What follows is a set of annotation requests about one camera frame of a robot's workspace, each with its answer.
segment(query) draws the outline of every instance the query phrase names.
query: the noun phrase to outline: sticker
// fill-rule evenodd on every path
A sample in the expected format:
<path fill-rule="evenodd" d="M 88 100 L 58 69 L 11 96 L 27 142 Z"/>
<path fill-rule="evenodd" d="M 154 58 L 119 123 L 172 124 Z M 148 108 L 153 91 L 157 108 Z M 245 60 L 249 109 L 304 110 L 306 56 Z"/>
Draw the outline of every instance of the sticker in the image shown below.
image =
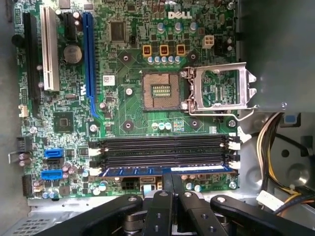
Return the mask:
<path fill-rule="evenodd" d="M 103 86 L 115 86 L 115 75 L 103 75 Z"/>
<path fill-rule="evenodd" d="M 223 166 L 196 166 L 196 167 L 173 167 L 171 171 L 203 171 L 203 170 L 224 170 Z"/>
<path fill-rule="evenodd" d="M 260 192 L 256 200 L 273 211 L 277 210 L 284 204 L 283 201 L 264 190 Z"/>

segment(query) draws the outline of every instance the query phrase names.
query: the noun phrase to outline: white label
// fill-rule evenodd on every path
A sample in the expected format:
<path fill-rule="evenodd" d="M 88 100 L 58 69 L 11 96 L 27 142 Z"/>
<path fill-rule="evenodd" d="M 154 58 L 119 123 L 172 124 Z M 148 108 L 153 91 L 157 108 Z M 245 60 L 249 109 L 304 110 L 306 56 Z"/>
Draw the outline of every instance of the white label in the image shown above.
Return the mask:
<path fill-rule="evenodd" d="M 283 201 L 264 190 L 260 192 L 256 200 L 273 211 L 277 210 L 284 204 Z"/>
<path fill-rule="evenodd" d="M 103 75 L 103 86 L 115 86 L 115 75 Z"/>
<path fill-rule="evenodd" d="M 171 171 L 203 171 L 203 170 L 223 170 L 223 166 L 196 166 L 196 167 L 173 167 Z"/>
<path fill-rule="evenodd" d="M 192 19 L 192 16 L 190 15 L 190 12 L 173 12 L 173 11 L 169 11 L 168 12 L 168 18 L 169 19 Z"/>

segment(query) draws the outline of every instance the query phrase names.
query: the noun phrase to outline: white connector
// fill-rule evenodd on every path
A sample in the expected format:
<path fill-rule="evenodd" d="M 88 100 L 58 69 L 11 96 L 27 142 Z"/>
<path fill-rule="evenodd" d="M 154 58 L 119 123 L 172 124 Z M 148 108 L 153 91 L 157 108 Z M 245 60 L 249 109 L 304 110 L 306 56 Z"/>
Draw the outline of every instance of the white connector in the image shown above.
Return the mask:
<path fill-rule="evenodd" d="M 52 8 L 40 6 L 44 89 L 59 91 L 59 64 L 56 15 Z"/>
<path fill-rule="evenodd" d="M 205 35 L 202 40 L 202 48 L 210 49 L 215 44 L 215 37 L 213 35 Z"/>

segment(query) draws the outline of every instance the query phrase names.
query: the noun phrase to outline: sata port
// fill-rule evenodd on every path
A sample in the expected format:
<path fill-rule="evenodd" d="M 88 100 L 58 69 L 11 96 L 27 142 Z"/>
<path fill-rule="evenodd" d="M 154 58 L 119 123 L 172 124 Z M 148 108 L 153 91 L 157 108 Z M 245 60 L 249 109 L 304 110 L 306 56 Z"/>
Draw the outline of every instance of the sata port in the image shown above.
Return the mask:
<path fill-rule="evenodd" d="M 140 183 L 155 183 L 156 178 L 155 177 L 141 177 Z"/>

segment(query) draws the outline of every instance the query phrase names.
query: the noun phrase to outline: metal bracket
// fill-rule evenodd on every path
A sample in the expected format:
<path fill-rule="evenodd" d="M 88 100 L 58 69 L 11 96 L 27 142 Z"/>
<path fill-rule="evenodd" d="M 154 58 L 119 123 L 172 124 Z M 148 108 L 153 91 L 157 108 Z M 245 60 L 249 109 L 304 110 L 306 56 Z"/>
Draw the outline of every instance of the metal bracket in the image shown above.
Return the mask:
<path fill-rule="evenodd" d="M 248 107 L 247 103 L 256 94 L 255 88 L 249 88 L 249 83 L 256 81 L 256 77 L 252 75 L 246 68 L 246 62 L 224 64 L 224 65 L 212 65 L 203 67 L 186 67 L 185 71 L 181 72 L 182 78 L 188 80 L 190 84 L 190 95 L 185 102 L 187 106 L 182 105 L 183 110 L 188 110 L 191 116 L 233 116 L 236 120 L 241 121 L 253 114 L 253 111 L 242 119 L 237 118 L 234 114 L 218 114 L 218 113 L 204 113 L 204 112 L 218 112 L 218 111 L 232 111 L 232 110 L 244 110 L 254 109 L 254 107 Z M 202 95 L 202 79 L 206 71 L 212 71 L 215 74 L 219 74 L 223 71 L 236 70 L 239 72 L 237 82 L 237 92 L 239 94 L 238 104 L 221 104 L 215 103 L 211 107 L 205 107 L 203 103 Z"/>

